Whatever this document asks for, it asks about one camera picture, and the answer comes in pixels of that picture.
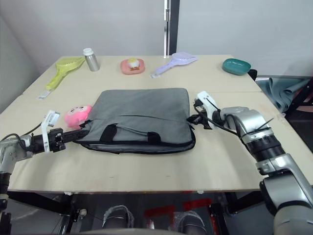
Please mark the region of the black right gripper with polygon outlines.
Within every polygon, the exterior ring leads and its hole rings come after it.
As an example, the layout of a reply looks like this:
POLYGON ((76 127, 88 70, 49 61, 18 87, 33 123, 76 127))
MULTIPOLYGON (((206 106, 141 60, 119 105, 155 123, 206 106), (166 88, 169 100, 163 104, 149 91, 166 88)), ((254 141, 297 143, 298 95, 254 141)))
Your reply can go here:
POLYGON ((207 129, 207 112, 203 107, 203 103, 196 98, 193 107, 198 115, 190 116, 189 121, 195 122, 196 125, 202 125, 204 129, 207 129))

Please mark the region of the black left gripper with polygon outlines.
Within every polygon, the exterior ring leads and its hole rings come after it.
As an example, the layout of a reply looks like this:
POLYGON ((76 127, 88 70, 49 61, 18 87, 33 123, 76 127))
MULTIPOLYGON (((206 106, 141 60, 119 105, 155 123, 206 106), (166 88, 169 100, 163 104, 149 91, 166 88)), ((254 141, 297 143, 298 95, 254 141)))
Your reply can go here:
POLYGON ((65 150, 65 143, 75 142, 89 133, 89 130, 77 129, 63 133, 62 128, 51 129, 48 133, 50 152, 58 152, 65 150))

